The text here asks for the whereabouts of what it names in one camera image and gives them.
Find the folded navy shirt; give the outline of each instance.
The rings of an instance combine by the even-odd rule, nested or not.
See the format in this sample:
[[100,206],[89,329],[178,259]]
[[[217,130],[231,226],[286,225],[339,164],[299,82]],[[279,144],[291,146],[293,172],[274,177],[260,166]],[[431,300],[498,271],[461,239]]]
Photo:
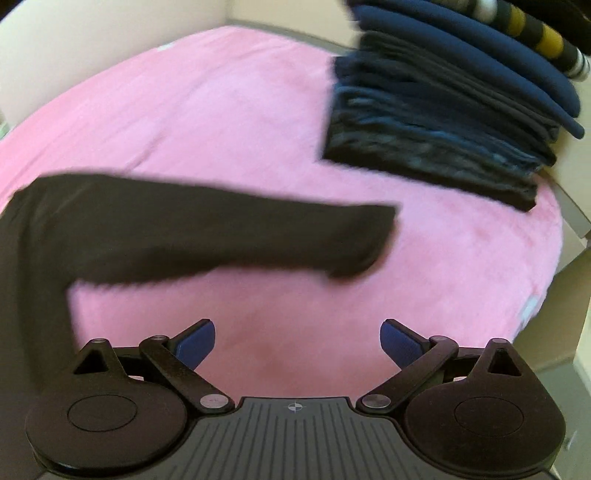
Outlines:
[[[376,0],[364,3],[371,4]],[[488,25],[431,2],[379,0],[380,8],[437,27],[500,61],[545,91],[569,115],[579,116],[581,103],[574,86],[548,60]]]
[[584,137],[584,128],[545,91],[469,43],[432,25],[376,7],[355,7],[355,15],[361,30],[395,35],[420,46],[513,97],[523,98],[551,115],[575,138]]

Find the pink fluffy blanket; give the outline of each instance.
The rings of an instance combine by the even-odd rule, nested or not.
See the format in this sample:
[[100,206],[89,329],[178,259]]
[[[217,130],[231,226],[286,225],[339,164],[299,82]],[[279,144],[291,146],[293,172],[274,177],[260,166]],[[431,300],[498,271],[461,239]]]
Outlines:
[[78,285],[71,302],[81,344],[101,336],[137,345],[208,317],[217,344],[198,371],[236,400],[356,399],[397,371],[379,346],[386,318],[464,346],[515,336],[542,302],[560,253],[549,187],[542,183],[538,205],[520,213],[320,160],[331,63],[307,44],[223,27],[87,80],[0,142],[0,207],[38,175],[75,168],[401,208],[385,264],[347,283],[219,268],[141,287]]

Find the black garment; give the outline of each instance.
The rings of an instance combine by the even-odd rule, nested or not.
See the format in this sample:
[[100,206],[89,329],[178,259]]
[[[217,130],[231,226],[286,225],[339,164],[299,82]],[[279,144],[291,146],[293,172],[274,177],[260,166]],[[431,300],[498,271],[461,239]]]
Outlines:
[[560,125],[552,116],[393,35],[365,33],[359,51],[348,55],[346,60],[351,64],[349,71],[371,71],[390,82],[428,85],[454,96],[462,107],[480,109],[486,105],[542,140],[558,138]]
[[92,174],[44,177],[16,192],[0,217],[0,408],[12,422],[3,422],[0,470],[27,460],[28,403],[74,355],[74,281],[136,283],[226,264],[355,275],[380,256],[394,216],[385,205]]
[[338,106],[333,108],[323,158],[475,193],[523,212],[535,206],[536,184],[519,174],[501,171],[485,155],[444,139],[384,128],[371,117],[371,122],[360,124],[349,115]]

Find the white wall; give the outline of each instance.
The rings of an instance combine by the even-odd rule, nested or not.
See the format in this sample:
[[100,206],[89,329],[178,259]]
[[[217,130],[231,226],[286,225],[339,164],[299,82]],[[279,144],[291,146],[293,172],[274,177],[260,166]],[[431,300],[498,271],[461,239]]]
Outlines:
[[0,22],[0,109],[14,126],[82,80],[225,19],[226,0],[24,0]]
[[343,0],[232,0],[232,20],[305,33],[338,45],[354,46],[358,31]]
[[591,220],[591,80],[574,83],[581,98],[578,120],[586,129],[582,140],[564,131],[556,145],[558,162],[551,174]]

